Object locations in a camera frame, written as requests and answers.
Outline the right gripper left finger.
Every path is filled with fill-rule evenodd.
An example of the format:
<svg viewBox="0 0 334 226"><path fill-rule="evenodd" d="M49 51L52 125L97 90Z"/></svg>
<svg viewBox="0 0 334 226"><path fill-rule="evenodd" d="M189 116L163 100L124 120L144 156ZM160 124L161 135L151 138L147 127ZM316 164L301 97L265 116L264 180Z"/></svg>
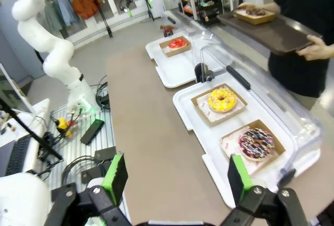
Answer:
<svg viewBox="0 0 334 226"><path fill-rule="evenodd" d="M130 225L120 204L128 179L123 154L114 156L100 185L77 192L75 183L56 190L51 208L51 225L85 225L99 218L105 225Z"/></svg>

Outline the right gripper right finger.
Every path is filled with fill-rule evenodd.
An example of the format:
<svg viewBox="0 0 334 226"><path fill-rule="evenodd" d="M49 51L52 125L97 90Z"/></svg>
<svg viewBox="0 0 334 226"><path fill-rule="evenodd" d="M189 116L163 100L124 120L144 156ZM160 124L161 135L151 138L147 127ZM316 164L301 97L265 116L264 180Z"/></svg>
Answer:
<svg viewBox="0 0 334 226"><path fill-rule="evenodd" d="M296 192L291 188L277 193L254 185L240 155L231 155L228 168L235 208L221 225L251 225L264 219L268 225L309 225Z"/></svg>

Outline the person's right hand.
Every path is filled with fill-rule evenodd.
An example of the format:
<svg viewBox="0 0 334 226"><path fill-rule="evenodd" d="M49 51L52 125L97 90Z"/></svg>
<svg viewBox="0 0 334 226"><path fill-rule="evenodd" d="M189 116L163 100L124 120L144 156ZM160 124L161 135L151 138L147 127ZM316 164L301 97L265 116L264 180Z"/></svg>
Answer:
<svg viewBox="0 0 334 226"><path fill-rule="evenodd" d="M260 6L256 6L252 3L241 3L237 7L238 9L245 9L245 10L251 10L251 9L262 9Z"/></svg>

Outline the person's left hand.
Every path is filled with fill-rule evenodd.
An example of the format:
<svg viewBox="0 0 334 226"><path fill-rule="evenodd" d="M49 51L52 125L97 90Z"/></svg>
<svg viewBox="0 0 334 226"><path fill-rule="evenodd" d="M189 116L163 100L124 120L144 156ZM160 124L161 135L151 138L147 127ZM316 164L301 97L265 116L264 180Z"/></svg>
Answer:
<svg viewBox="0 0 334 226"><path fill-rule="evenodd" d="M308 35L307 39L313 44L297 51L297 55L305 57L307 61L326 60L333 57L333 47L326 45L321 38Z"/></svg>

